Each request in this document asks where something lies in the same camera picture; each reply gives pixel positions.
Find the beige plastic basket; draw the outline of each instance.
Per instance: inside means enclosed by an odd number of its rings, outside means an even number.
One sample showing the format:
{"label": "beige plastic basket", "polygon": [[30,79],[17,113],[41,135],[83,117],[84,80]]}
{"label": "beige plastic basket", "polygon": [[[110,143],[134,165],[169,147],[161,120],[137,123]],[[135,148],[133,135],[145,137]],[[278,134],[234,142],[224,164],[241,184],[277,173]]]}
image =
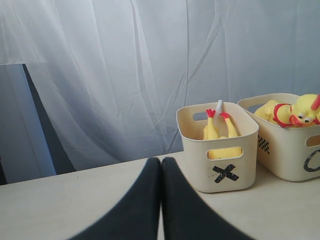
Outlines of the beige plastic basket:
{"label": "beige plastic basket", "polygon": [[281,179],[300,182],[320,176],[320,126],[282,128],[249,111],[269,100],[294,104],[298,95],[272,93],[240,100],[238,105],[259,124],[257,159]]}
{"label": "beige plastic basket", "polygon": [[[181,134],[189,182],[204,193],[240,190],[250,187],[256,178],[258,124],[237,104],[224,102],[222,111],[230,114],[232,123],[241,136],[215,140],[202,140],[207,119],[194,120],[194,115],[216,109],[217,102],[180,108],[176,113]],[[228,136],[227,126],[218,118],[219,136]],[[208,151],[241,147],[243,153],[236,158],[211,160]]]}

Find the beige tabletop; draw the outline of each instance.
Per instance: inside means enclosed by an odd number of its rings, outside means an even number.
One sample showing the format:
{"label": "beige tabletop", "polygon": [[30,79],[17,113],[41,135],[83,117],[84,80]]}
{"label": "beige tabletop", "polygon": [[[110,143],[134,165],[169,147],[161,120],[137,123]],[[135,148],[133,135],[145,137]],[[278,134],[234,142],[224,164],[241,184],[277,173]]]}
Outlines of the beige tabletop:
{"label": "beige tabletop", "polygon": [[[168,156],[176,158],[188,178],[184,153]],[[1,239],[62,240],[73,236],[117,203],[145,162],[141,159],[0,186]],[[248,189],[197,193],[218,214],[257,240],[320,239],[320,178],[288,182],[258,164],[256,181]],[[164,239],[162,221],[158,239]]]}

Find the rubber chicken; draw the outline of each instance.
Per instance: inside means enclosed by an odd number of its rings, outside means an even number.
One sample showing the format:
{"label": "rubber chicken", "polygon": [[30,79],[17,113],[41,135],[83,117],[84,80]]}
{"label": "rubber chicken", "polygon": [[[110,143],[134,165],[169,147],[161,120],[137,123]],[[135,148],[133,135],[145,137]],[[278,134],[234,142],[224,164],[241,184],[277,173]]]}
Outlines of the rubber chicken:
{"label": "rubber chicken", "polygon": [[[208,116],[207,126],[203,129],[203,140],[214,140],[214,139],[226,139],[226,136],[218,135],[218,130],[214,126],[213,117],[216,111],[208,109],[206,110],[206,114]],[[230,115],[226,112],[220,113],[220,116],[223,117],[227,129],[228,129],[228,138],[238,137],[237,130],[235,126],[232,124]],[[231,147],[231,148],[222,148],[222,149],[213,149],[208,152],[209,159],[227,159],[227,158],[236,158],[241,156],[242,149],[241,147]]]}
{"label": "rubber chicken", "polygon": [[320,95],[302,95],[293,105],[270,100],[254,114],[282,128],[320,125]]}

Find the white curtain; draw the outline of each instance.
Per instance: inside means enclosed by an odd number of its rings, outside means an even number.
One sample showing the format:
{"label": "white curtain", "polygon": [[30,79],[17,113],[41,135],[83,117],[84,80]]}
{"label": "white curtain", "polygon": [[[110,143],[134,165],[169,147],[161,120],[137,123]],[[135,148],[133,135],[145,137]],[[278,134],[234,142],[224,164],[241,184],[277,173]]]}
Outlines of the white curtain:
{"label": "white curtain", "polygon": [[2,0],[0,64],[26,63],[77,170],[182,150],[176,110],[320,92],[319,0]]}

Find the black o mark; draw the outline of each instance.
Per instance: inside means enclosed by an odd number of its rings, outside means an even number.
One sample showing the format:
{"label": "black o mark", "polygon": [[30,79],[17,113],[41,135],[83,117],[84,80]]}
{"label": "black o mark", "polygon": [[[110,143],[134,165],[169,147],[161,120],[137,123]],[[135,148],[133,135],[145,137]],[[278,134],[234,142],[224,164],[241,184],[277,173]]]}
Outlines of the black o mark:
{"label": "black o mark", "polygon": [[305,160],[305,162],[304,162],[303,168],[304,168],[304,170],[306,170],[306,171],[309,172],[309,173],[316,172],[316,171],[319,171],[319,170],[320,170],[320,166],[318,166],[317,168],[308,167],[309,162],[310,162],[311,159],[314,157],[314,155],[316,155],[316,153],[320,153],[320,149],[319,149],[319,150],[315,150],[313,153],[311,153],[311,154],[306,158],[306,160]]}
{"label": "black o mark", "polygon": [[214,180],[217,184],[220,183],[225,177],[228,179],[231,179],[232,181],[237,181],[239,176],[235,175],[231,171],[235,168],[236,166],[229,164],[225,169],[222,169],[220,167],[214,166],[212,169],[213,171],[217,172],[219,176]]}

